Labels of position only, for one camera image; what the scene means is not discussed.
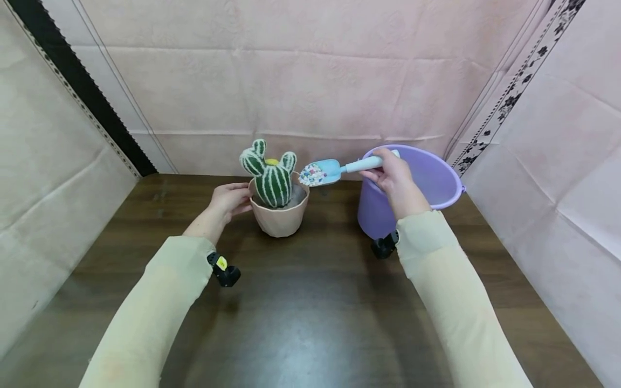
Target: colorful pebble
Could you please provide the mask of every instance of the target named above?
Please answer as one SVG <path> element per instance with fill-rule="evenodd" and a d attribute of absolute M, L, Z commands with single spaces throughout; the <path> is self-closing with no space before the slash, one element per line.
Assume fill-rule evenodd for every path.
<path fill-rule="evenodd" d="M 302 170 L 299 180 L 305 186 L 319 186 L 326 176 L 328 174 L 323 172 L 319 166 L 311 163 Z"/>

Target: knitted cactus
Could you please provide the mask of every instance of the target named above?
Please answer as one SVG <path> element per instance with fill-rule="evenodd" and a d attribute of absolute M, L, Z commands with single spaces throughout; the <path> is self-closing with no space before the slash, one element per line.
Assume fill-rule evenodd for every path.
<path fill-rule="evenodd" d="M 264 205 L 277 209 L 291 200 L 291 173 L 296 167 L 295 153 L 285 152 L 280 161 L 265 160 L 265 140 L 257 139 L 239 156 L 242 167 L 255 177 L 256 193 Z"/>

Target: white handle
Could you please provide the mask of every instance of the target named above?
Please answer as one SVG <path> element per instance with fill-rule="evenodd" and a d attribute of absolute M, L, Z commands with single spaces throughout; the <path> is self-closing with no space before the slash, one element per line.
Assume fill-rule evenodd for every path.
<path fill-rule="evenodd" d="M 401 157 L 399 151 L 392 150 L 392 153 L 395 154 L 398 158 Z M 384 164 L 384 160 L 379 156 L 369 156 L 368 158 L 364 158 L 358 161 L 354 161 L 352 163 L 347 163 L 345 165 L 345 172 L 347 173 L 355 173 L 356 171 L 362 171 L 364 169 L 371 169 L 381 167 Z"/>

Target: wrist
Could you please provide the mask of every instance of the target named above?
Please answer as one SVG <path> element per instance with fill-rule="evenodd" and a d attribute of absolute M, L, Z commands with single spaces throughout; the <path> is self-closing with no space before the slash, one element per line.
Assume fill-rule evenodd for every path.
<path fill-rule="evenodd" d="M 194 221 L 192 221 L 183 235 L 203 237 L 211 241 L 212 244 L 216 245 L 226 224 L 225 214 L 218 209 L 209 206 L 203 211 L 203 213 L 196 217 Z"/>
<path fill-rule="evenodd" d="M 389 200 L 396 220 L 432 210 L 429 202 L 414 182 L 396 187 L 389 196 Z"/>

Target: left hand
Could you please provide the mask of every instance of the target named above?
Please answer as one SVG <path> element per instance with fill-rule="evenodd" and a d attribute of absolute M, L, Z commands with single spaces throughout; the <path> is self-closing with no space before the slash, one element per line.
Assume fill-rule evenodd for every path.
<path fill-rule="evenodd" d="M 233 216 L 252 210 L 251 196 L 248 183 L 224 184 L 214 189 L 207 209 L 213 208 L 223 216 L 225 223 L 229 223 Z"/>
<path fill-rule="evenodd" d="M 192 221 L 183 235 L 204 237 L 216 245 L 231 218 L 252 209 L 251 196 L 248 183 L 230 183 L 216 187 L 209 206 Z"/>

